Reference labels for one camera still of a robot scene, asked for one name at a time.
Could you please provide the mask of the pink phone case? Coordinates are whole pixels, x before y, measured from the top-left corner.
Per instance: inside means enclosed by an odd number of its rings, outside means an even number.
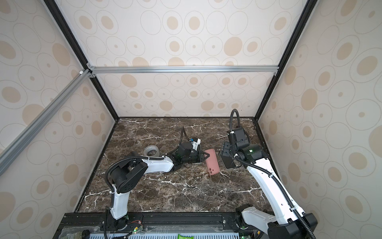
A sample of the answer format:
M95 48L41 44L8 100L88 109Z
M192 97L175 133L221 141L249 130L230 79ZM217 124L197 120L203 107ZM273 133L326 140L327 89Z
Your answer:
M216 152L213 148L206 150L210 154L210 158L206 160L206 164L210 175L215 175L220 173L220 168L217 160Z

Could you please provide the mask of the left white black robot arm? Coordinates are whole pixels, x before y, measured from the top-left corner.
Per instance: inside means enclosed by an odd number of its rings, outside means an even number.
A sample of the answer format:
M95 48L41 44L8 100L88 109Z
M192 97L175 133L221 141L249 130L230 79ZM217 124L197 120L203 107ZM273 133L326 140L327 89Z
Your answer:
M182 168L184 164L202 163L210 158L210 153L203 151L200 145L193 142L178 145L173 151L161 156L152 157L131 153L130 156L111 165L104 180L110 188L110 213L115 220L128 214L130 192L137 186L141 178L149 173L168 173Z

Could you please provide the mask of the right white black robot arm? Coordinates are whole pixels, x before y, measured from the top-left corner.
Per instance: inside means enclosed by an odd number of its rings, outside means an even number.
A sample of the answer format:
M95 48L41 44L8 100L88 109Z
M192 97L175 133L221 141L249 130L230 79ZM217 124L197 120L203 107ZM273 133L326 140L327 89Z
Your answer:
M228 141L222 144L220 157L227 169L245 167L261 187L273 210L273 214L268 214L250 204L243 205L236 209L238 227L255 227L271 239L314 239L318 224L316 217L306 213L292 198L273 170L268 155L260 145L251 143L241 123L233 126L234 118L240 118L237 109L231 111Z

